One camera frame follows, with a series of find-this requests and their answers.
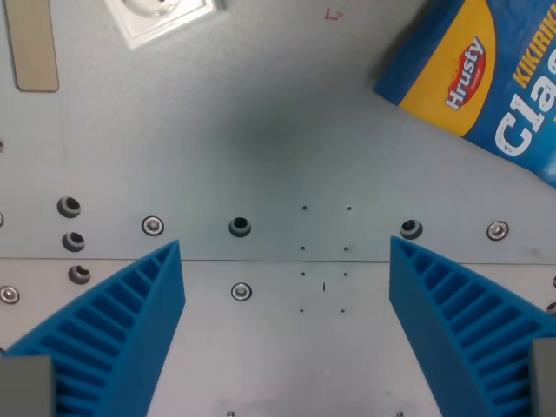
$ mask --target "bolt hole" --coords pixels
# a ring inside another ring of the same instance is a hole
[[[73,219],[81,214],[81,204],[73,197],[63,197],[56,205],[58,213],[68,219]]]
[[[400,234],[404,239],[412,241],[423,233],[423,225],[418,220],[407,220],[401,224]]]
[[[62,237],[62,245],[69,252],[79,252],[85,248],[85,239],[76,232],[66,233]]]
[[[245,237],[251,233],[251,223],[245,217],[236,217],[229,223],[228,230],[235,237]]]

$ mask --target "gray metal panel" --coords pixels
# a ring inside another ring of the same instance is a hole
[[[75,263],[90,284],[68,279]],[[0,285],[21,295],[0,302],[0,347],[127,264],[0,260]],[[556,300],[554,268],[473,267],[541,308]],[[388,265],[186,261],[183,271],[187,303],[149,417],[440,417],[388,301]],[[248,301],[230,295],[239,281]]]
[[[60,241],[76,231],[87,258],[179,238],[186,259],[386,261],[415,218],[418,242],[456,261],[554,261],[553,189],[366,85],[422,3],[230,0],[129,51],[103,2],[52,0],[58,93],[16,90],[0,32],[0,255],[71,256]],[[56,212],[64,195],[74,220]],[[228,232],[238,215],[244,239]],[[491,242],[499,219],[510,235]]]

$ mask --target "small drilled hole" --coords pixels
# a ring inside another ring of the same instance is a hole
[[[71,237],[71,240],[75,243],[83,243],[85,242],[85,240],[83,239],[83,236],[79,235],[78,233],[73,232],[71,235],[69,235]]]
[[[89,273],[88,269],[85,269],[84,267],[82,267],[81,265],[77,265],[76,267],[76,271],[77,273],[81,274],[81,275],[87,275]]]

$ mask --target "white electrical outlet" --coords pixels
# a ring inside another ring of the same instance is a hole
[[[219,0],[105,1],[131,49],[219,9]]]

